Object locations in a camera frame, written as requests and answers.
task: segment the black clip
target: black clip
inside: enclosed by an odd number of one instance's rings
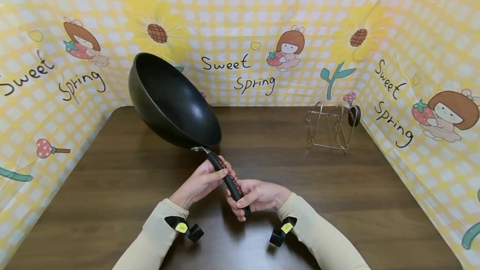
[[[285,241],[287,233],[289,233],[293,229],[296,223],[297,219],[295,217],[286,217],[282,222],[281,229],[273,229],[272,236],[270,237],[270,242],[273,245],[280,247],[283,244],[283,241]]]
[[[165,222],[177,232],[185,233],[187,238],[194,243],[196,243],[203,236],[203,230],[200,228],[200,226],[195,224],[192,228],[189,228],[187,221],[182,217],[165,217]]]

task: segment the cartoon girl's brown hair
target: cartoon girl's brown hair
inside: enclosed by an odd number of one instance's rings
[[[98,43],[97,39],[95,39],[95,37],[88,30],[83,28],[83,24],[80,21],[70,21],[69,18],[65,17],[63,27],[65,28],[65,31],[73,42],[77,42],[75,37],[73,37],[77,36],[92,43],[93,50],[100,51],[100,44]]]
[[[277,51],[282,51],[282,44],[287,43],[291,45],[298,46],[299,49],[295,52],[296,55],[299,55],[303,51],[305,46],[305,37],[303,36],[303,27],[297,27],[294,25],[292,30],[286,31],[278,40]]]
[[[428,106],[435,110],[438,103],[443,103],[463,119],[454,126],[460,130],[467,130],[477,124],[480,118],[479,107],[470,97],[454,91],[443,91],[433,96],[428,102]]]

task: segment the hand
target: hand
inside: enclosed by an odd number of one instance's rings
[[[250,206],[252,212],[272,208],[280,210],[292,194],[292,191],[287,188],[270,182],[256,179],[236,179],[236,182],[245,196],[235,202],[230,191],[227,190],[227,202],[240,222],[246,220],[242,208]]]
[[[228,172],[233,171],[229,162],[227,162],[221,155],[218,157],[220,157],[224,165],[227,167],[226,169],[215,171],[212,163],[209,160],[206,160],[198,166],[192,176],[190,176],[183,185],[171,195],[170,201],[179,207],[188,210],[193,203],[196,203],[215,190],[215,188],[220,185],[221,180],[227,176]]]
[[[438,126],[437,119],[435,119],[435,118],[428,118],[427,123],[430,124],[433,127]]]

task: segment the person's left hand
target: person's left hand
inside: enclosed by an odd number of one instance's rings
[[[205,160],[205,162],[198,166],[195,172],[193,172],[192,176],[171,195],[170,201],[188,210],[193,203],[196,203],[215,190],[215,188],[220,185],[221,180],[228,175],[229,171],[234,173],[230,163],[221,155],[218,157],[220,157],[227,167],[226,169],[215,171],[212,163],[209,160]]]

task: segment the yellow label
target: yellow label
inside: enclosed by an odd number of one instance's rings
[[[293,225],[291,225],[291,223],[285,223],[283,226],[282,226],[282,231],[287,234],[289,231],[291,231],[293,229]]]
[[[181,233],[186,233],[187,232],[187,225],[185,223],[178,223],[177,224],[177,227],[175,227],[175,230],[177,232],[181,232]]]

